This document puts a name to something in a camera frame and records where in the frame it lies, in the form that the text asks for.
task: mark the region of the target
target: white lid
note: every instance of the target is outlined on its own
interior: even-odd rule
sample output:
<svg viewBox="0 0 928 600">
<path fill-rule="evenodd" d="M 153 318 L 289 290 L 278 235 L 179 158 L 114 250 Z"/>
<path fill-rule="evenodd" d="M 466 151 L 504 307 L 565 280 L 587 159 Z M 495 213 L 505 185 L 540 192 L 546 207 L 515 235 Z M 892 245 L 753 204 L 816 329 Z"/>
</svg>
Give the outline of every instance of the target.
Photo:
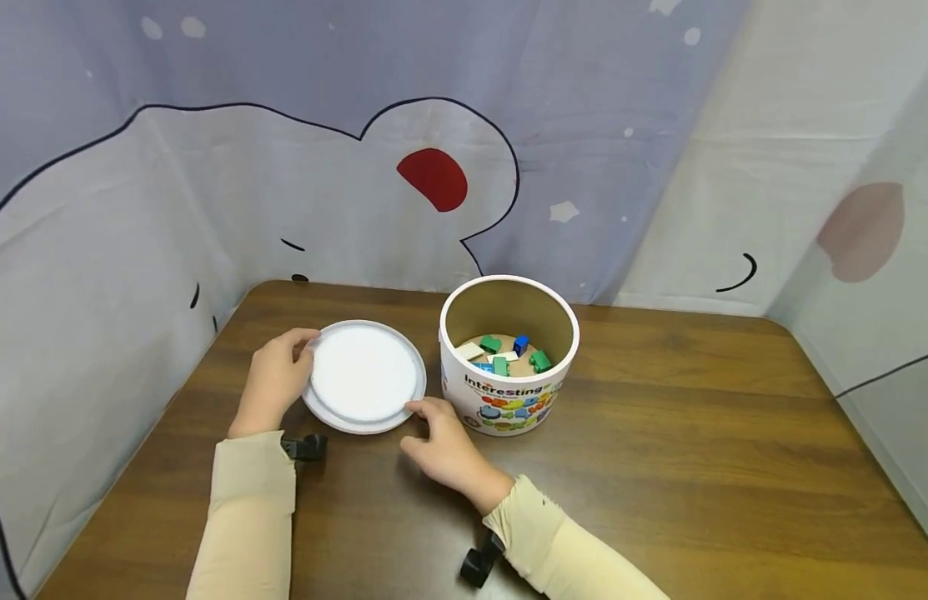
<svg viewBox="0 0 928 600">
<path fill-rule="evenodd" d="M 423 398 L 426 387 L 424 360 L 398 330 L 342 321 L 320 331 L 303 399 L 332 428 L 373 434 L 406 421 L 404 404 Z"/>
</svg>

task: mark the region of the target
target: brown table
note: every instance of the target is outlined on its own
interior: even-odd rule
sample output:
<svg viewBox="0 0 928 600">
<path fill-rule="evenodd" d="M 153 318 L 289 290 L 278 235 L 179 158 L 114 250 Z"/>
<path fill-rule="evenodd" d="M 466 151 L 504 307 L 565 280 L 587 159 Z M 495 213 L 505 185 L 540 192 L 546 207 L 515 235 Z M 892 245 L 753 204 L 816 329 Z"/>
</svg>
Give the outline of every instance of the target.
<svg viewBox="0 0 928 600">
<path fill-rule="evenodd" d="M 213 445 L 250 354 L 291 327 L 370 318 L 420 349 L 439 393 L 444 295 L 269 282 L 219 339 L 40 598 L 183 598 Z M 578 306 L 582 343 L 554 415 L 475 434 L 672 598 L 928 598 L 928 542 L 786 330 L 758 318 Z M 473 598 L 457 580 L 477 514 L 387 434 L 337 433 L 302 403 L 288 433 L 330 437 L 298 475 L 293 598 Z M 498 564 L 481 598 L 531 598 Z"/>
</svg>

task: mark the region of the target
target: white inner lid surface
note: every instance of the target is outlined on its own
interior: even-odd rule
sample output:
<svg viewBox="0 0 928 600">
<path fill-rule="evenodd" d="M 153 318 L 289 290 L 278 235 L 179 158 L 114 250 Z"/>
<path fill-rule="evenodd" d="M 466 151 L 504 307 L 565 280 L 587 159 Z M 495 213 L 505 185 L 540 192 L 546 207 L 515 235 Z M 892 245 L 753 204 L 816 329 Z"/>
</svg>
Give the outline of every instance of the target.
<svg viewBox="0 0 928 600">
<path fill-rule="evenodd" d="M 311 386 L 346 421 L 383 421 L 403 410 L 417 387 L 414 355 L 388 331 L 355 324 L 329 331 L 314 349 Z"/>
</svg>

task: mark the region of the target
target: beige sleeve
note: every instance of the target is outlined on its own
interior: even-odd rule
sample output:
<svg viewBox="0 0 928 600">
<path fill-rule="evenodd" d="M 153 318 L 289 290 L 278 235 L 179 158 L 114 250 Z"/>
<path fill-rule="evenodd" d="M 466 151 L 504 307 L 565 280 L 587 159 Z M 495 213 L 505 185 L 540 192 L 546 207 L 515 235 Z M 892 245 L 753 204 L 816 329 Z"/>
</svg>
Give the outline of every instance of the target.
<svg viewBox="0 0 928 600">
<path fill-rule="evenodd" d="M 523 475 L 484 525 L 504 542 L 504 556 L 550 600 L 666 599 L 613 548 L 573 522 Z"/>
<path fill-rule="evenodd" d="M 297 472 L 280 447 L 282 434 L 217 444 L 188 600 L 287 600 Z"/>
</svg>

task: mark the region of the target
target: fabric backdrop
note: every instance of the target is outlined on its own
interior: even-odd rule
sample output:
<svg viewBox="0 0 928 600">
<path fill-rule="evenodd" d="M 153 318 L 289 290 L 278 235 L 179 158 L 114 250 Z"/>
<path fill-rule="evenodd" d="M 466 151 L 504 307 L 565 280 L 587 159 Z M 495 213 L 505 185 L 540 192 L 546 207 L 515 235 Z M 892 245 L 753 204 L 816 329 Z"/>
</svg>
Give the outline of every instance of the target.
<svg viewBox="0 0 928 600">
<path fill-rule="evenodd" d="M 0 0 L 0 593 L 256 283 L 613 301 L 746 5 Z"/>
<path fill-rule="evenodd" d="M 481 272 L 784 323 L 928 532 L 928 0 L 0 0 L 0 598 L 254 284 Z"/>
</svg>

